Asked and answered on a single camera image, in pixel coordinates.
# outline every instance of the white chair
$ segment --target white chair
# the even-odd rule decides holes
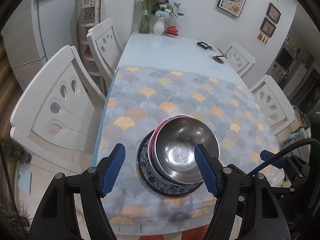
[[[240,77],[243,77],[256,63],[254,57],[235,41],[231,42],[225,55],[228,56],[227,61]]]
[[[113,20],[107,19],[91,28],[87,40],[108,91],[123,52],[113,27]]]
[[[271,76],[264,75],[250,91],[254,94],[269,126],[285,121],[273,131],[274,135],[280,133],[294,121],[294,109]]]
[[[96,97],[101,91],[87,79],[89,75],[83,69],[76,49],[63,47],[28,85],[10,120],[12,139],[28,152],[75,173],[81,173],[82,168],[42,148],[30,138],[36,134],[61,152],[67,149],[93,152],[101,111],[95,109],[81,81]]]

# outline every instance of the ginkgo leaf pattern tablecloth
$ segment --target ginkgo leaf pattern tablecloth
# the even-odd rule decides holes
[[[106,104],[97,163],[117,143],[126,149],[115,186],[102,200],[110,223],[172,223],[213,212],[216,200],[204,184],[188,196],[167,198],[141,181],[137,170],[140,143],[171,115],[188,114],[204,122],[219,141],[223,166],[233,163],[249,172],[262,163],[262,150],[278,152],[277,141],[248,88],[214,77],[121,66]],[[270,183],[284,177],[282,170],[272,166],[262,172]]]

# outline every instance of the bolt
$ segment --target bolt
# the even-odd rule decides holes
[[[95,173],[97,171],[97,168],[96,167],[90,167],[90,168],[87,169],[87,171],[89,173]]]
[[[258,172],[256,176],[258,179],[264,179],[264,175],[260,172]]]
[[[59,173],[57,173],[54,177],[55,177],[56,179],[61,179],[62,176],[63,176],[63,173],[59,172]]]
[[[225,174],[230,174],[230,173],[232,172],[232,169],[230,169],[230,168],[228,168],[228,167],[225,167],[225,168],[223,168],[223,172],[224,172]]]

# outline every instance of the dining table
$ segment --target dining table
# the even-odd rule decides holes
[[[183,197],[153,191],[137,168],[137,152],[147,134],[175,114],[206,124],[220,145],[223,166],[249,172],[262,163],[260,152],[277,153],[278,143],[259,104],[217,48],[198,40],[133,32],[120,59],[103,109],[92,165],[109,156],[117,143],[126,157],[113,190],[102,204],[115,234],[163,235],[209,224],[216,199],[202,184]],[[283,170],[262,173],[271,185]]]

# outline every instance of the light blue box on floor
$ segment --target light blue box on floor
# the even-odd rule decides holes
[[[26,169],[20,167],[19,170],[19,189],[23,190],[25,193],[30,195],[31,191],[31,172]]]

